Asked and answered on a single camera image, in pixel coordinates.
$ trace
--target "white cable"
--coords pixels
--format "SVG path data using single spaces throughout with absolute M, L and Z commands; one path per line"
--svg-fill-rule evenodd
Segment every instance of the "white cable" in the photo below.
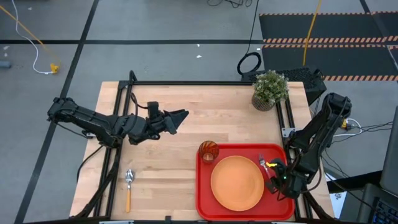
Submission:
M 352 118 L 347 118 L 346 120 L 347 120 L 347 121 L 354 121 L 354 122 L 358 125 L 359 133 L 354 133 L 354 134 L 336 134 L 336 135 L 334 135 L 333 137 L 340 137 L 340 136 L 355 136 L 355 135 L 357 135 L 357 134 L 361 134 L 361 133 L 362 133 L 362 127 L 361 127 L 361 125 L 359 124 L 359 122 L 357 122 L 355 119 L 352 119 Z
M 18 21 L 19 21 L 19 18 L 18 18 L 17 6 L 15 5 L 14 0 L 11 0 L 11 2 L 12 2 L 12 5 L 14 6 L 15 15 L 16 15 L 16 19 L 17 19 L 16 24 L 15 24 L 15 30 L 17 31 L 17 34 L 20 35 L 21 37 L 27 39 L 27 40 L 33 45 L 33 47 L 35 47 L 35 49 L 36 49 L 36 58 L 35 58 L 35 60 L 34 60 L 34 62 L 33 62 L 33 66 L 32 66 L 32 67 L 33 67 L 33 70 L 35 70 L 37 73 L 44 74 L 44 75 L 53 74 L 53 72 L 40 72 L 40 71 L 38 71 L 38 70 L 36 69 L 35 66 L 36 66 L 36 61 L 37 61 L 37 59 L 38 59 L 38 57 L 39 57 L 39 50 L 38 50 L 38 48 L 36 47 L 36 45 L 33 43 L 33 41 L 31 41 L 29 38 L 27 38 L 27 37 L 25 37 L 24 35 L 22 35 L 22 34 L 19 33 L 19 31 L 18 31 Z

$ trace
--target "wooden tabletop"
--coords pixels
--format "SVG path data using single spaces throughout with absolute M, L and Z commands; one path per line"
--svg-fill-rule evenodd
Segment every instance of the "wooden tabletop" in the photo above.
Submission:
M 112 114 L 118 82 L 103 82 L 96 111 Z M 195 208 L 195 156 L 200 143 L 274 143 L 282 145 L 275 107 L 261 112 L 251 105 L 252 86 L 133 86 L 139 104 L 158 101 L 160 110 L 189 110 L 190 114 L 176 135 L 162 133 L 159 141 L 144 141 L 132 146 L 127 138 L 123 144 L 118 182 L 114 195 L 112 219 L 116 220 L 202 220 Z M 289 83 L 289 96 L 296 128 L 305 127 L 311 120 L 303 84 Z M 285 125 L 287 116 L 284 103 Z M 135 107 L 129 105 L 129 113 Z M 139 109 L 139 116 L 147 111 Z M 96 148 L 96 139 L 88 141 L 85 157 Z M 76 215 L 98 188 L 105 150 L 91 158 L 82 168 L 70 215 Z M 136 172 L 132 183 L 131 211 L 125 212 L 127 184 L 126 170 Z M 318 174 L 308 187 L 315 185 Z M 312 191 L 323 209 L 334 217 L 325 182 Z M 108 191 L 104 193 L 101 214 L 104 214 Z M 302 217 L 305 217 L 302 198 L 299 198 Z

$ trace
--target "potted plant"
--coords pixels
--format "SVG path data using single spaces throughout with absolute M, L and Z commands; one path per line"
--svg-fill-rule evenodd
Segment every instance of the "potted plant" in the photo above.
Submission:
M 257 75 L 257 81 L 253 83 L 254 93 L 251 98 L 253 106 L 260 111 L 268 111 L 280 100 L 288 96 L 287 78 L 269 70 Z

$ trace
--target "plate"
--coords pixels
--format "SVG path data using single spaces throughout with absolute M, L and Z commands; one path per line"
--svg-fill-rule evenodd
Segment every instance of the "plate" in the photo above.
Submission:
M 264 192 L 260 169 L 243 156 L 229 156 L 217 163 L 210 184 L 217 201 L 237 212 L 254 207 Z

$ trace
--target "glass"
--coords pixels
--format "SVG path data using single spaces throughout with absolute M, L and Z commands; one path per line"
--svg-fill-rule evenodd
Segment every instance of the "glass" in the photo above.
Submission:
M 213 141 L 204 141 L 199 146 L 199 156 L 203 159 L 203 162 L 211 163 L 213 162 L 218 154 L 220 153 L 220 149 L 217 143 Z

